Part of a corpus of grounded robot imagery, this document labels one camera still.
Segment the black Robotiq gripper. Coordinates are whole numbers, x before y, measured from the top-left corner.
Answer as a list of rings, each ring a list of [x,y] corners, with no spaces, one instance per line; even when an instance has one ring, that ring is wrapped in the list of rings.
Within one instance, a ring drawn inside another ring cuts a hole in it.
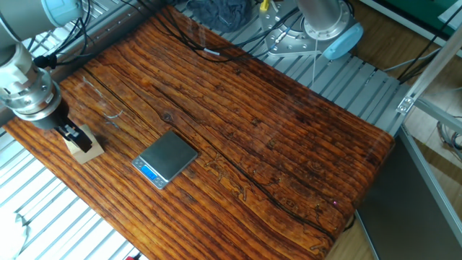
[[[91,139],[79,127],[69,126],[71,120],[68,115],[69,105],[67,103],[60,103],[49,116],[34,121],[34,125],[39,129],[45,130],[56,128],[56,131],[66,141],[80,148],[81,151],[88,152],[92,148]]]

